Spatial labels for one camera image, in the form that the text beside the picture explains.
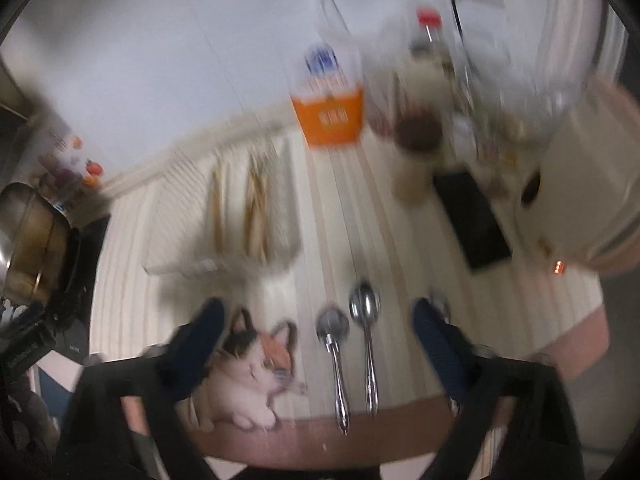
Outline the rightmost steel spoon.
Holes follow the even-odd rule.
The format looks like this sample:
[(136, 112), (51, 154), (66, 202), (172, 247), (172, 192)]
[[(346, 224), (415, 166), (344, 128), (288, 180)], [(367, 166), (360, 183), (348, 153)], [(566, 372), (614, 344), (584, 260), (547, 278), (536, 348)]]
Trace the rightmost steel spoon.
[(432, 289), (428, 293), (427, 297), (428, 301), (431, 303), (434, 309), (436, 309), (442, 318), (442, 320), (450, 324), (451, 323), (451, 312), (450, 305), (447, 297), (437, 289)]

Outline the black smartphone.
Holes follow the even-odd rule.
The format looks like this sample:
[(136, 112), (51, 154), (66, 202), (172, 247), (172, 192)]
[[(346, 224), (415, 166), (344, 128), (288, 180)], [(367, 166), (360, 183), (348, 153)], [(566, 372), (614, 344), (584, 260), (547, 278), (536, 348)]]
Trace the black smartphone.
[(511, 258), (490, 203), (468, 170), (435, 174), (432, 182), (472, 271)]

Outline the cat print striped mat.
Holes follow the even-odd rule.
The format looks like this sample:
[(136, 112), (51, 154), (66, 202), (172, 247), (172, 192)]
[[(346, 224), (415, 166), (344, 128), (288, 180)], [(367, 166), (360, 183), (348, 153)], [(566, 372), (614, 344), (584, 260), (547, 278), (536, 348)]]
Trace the cat print striped mat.
[[(430, 292), (448, 301), (454, 324), (474, 344), (508, 358), (546, 356), (571, 382), (608, 351), (610, 331), (596, 274), (563, 273), (534, 263), (520, 248), (510, 260), (472, 272), (437, 200), (406, 208), (390, 192), (390, 150), (372, 134), (358, 145), (312, 150), (297, 130), (280, 133), (285, 200), (296, 208), (302, 243), (291, 264), (236, 278), (192, 260), (204, 232), (204, 200), (218, 151), (194, 144), (160, 166), (126, 177), (96, 270), (89, 348), (109, 360), (137, 356), (168, 341), (209, 297), (244, 306), (260, 328), (289, 320), (298, 339), (299, 396), (275, 396), (273, 429), (244, 430), (222, 420), (194, 430), (217, 460), (271, 468), (346, 468), (408, 460), (436, 451), (452, 415), (411, 327), (413, 303)], [(364, 400), (363, 334), (341, 346), (350, 428), (338, 429), (329, 353), (314, 323), (329, 304), (345, 307), (360, 278), (378, 290), (373, 330), (380, 410)]]

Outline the wooden chopstick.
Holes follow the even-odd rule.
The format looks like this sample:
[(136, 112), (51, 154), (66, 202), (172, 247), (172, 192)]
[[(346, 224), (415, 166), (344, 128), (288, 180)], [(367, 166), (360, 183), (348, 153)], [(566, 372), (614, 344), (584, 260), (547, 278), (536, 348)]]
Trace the wooden chopstick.
[(250, 159), (245, 206), (245, 253), (259, 260), (264, 244), (264, 186), (262, 167), (255, 157)]
[(250, 227), (250, 254), (261, 262), (270, 258), (269, 248), (269, 179), (268, 158), (258, 155), (252, 160), (254, 188), (252, 226)]
[(224, 252), (224, 215), (222, 214), (222, 177), (224, 170), (220, 162), (212, 173), (212, 189), (210, 190), (210, 209), (213, 220), (213, 241), (216, 254)]

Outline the beige brown tumbler cup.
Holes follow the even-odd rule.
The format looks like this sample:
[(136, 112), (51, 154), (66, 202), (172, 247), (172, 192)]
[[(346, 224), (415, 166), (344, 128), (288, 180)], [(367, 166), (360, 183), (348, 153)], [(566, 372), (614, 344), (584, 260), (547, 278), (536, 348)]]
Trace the beige brown tumbler cup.
[(451, 80), (438, 58), (408, 54), (396, 67), (394, 84), (392, 189), (401, 203), (417, 205), (449, 155)]

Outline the orange white carton box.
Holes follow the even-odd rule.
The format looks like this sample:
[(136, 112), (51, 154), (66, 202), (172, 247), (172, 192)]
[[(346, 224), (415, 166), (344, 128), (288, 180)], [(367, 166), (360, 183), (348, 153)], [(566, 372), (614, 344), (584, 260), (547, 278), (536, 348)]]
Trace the orange white carton box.
[(350, 44), (317, 41), (288, 59), (288, 94), (307, 145), (355, 144), (363, 128), (361, 56)]

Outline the steel spoon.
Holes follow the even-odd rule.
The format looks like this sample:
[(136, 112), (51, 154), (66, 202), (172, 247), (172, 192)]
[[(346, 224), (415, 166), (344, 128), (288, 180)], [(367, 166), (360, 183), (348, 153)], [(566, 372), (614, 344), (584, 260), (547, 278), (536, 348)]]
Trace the steel spoon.
[(364, 355), (366, 356), (366, 378), (364, 378), (364, 392), (366, 393), (367, 412), (371, 417), (378, 414), (378, 374), (376, 374), (373, 327), (380, 315), (380, 300), (378, 292), (370, 282), (358, 282), (349, 295), (349, 313), (352, 320), (362, 329), (364, 341)]
[(350, 418), (347, 392), (341, 359), (341, 343), (348, 337), (349, 320), (336, 304), (329, 304), (318, 315), (316, 335), (320, 344), (329, 353), (334, 380), (334, 412), (337, 427), (346, 436)]
[(450, 305), (447, 297), (437, 289), (432, 289), (428, 293), (427, 297), (428, 301), (431, 303), (434, 309), (436, 309), (442, 318), (442, 320), (450, 324), (451, 323), (451, 312)]

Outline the pink cream rice cooker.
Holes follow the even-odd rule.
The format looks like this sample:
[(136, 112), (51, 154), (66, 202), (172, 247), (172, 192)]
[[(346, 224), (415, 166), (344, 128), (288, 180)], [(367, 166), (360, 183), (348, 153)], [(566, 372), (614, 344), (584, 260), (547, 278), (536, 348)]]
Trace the pink cream rice cooker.
[(639, 101), (598, 76), (566, 115), (515, 203), (515, 229), (545, 266), (600, 274), (639, 265)]

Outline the stainless steel stock pot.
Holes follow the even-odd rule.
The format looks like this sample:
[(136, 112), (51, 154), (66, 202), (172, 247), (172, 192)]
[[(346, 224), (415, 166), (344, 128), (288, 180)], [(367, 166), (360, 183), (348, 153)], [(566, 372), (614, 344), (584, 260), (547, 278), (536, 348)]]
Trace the stainless steel stock pot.
[(1, 191), (1, 297), (44, 306), (65, 292), (80, 246), (78, 229), (34, 188), (12, 182)]

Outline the clear plastic basket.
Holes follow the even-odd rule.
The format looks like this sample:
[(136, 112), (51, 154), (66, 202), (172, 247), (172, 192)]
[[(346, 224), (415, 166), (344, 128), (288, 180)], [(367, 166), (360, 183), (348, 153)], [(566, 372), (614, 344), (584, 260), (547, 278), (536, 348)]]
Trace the clear plastic basket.
[[(270, 169), (267, 262), (250, 258), (244, 248), (248, 170), (250, 159), (258, 155), (268, 158)], [(224, 170), (222, 254), (214, 249), (210, 209), (218, 162)], [(142, 266), (151, 275), (270, 274), (290, 266), (301, 247), (291, 142), (286, 136), (246, 136), (200, 156), (175, 151), (154, 205)]]

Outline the clear plastic bags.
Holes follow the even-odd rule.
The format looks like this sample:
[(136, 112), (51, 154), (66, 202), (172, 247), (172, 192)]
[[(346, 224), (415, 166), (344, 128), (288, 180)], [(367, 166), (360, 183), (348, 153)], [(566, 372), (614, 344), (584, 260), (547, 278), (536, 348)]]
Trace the clear plastic bags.
[[(324, 39), (343, 40), (358, 50), (364, 81), (364, 120), (382, 138), (394, 134), (394, 73), (409, 50), (421, 3), (391, 15), (373, 35), (353, 35), (335, 0), (317, 0)], [(491, 20), (473, 20), (471, 3), (451, 0), (442, 17), (445, 50), (435, 52), (451, 80), (454, 112), (470, 118), (477, 156), (488, 164), (516, 166), (518, 144), (548, 142), (576, 91), (565, 81), (535, 75), (518, 63), (491, 32)]]

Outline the leftmost wooden chopstick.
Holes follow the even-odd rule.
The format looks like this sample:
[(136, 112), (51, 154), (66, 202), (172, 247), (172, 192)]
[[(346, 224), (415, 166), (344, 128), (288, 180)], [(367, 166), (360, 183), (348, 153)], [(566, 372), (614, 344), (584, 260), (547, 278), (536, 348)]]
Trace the leftmost wooden chopstick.
[(220, 162), (212, 173), (212, 189), (210, 190), (210, 209), (213, 220), (213, 241), (216, 254), (224, 252), (224, 215), (222, 214), (222, 177), (224, 170)]

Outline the red cap dark bottle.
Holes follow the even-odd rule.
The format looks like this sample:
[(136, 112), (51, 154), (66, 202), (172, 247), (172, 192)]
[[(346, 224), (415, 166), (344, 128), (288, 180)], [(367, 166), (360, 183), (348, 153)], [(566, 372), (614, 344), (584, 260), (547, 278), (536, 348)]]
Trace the red cap dark bottle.
[(425, 56), (445, 50), (442, 17), (430, 6), (416, 9), (416, 26), (410, 34), (409, 50), (413, 56)]

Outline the fruit wall stickers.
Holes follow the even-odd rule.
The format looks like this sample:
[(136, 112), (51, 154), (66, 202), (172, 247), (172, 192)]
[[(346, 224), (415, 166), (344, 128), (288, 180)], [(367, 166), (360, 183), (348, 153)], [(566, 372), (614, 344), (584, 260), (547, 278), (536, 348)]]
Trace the fruit wall stickers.
[(93, 191), (102, 185), (105, 170), (88, 155), (84, 140), (73, 133), (59, 134), (47, 131), (48, 145), (40, 148), (36, 169), (28, 177), (48, 200), (77, 190)]

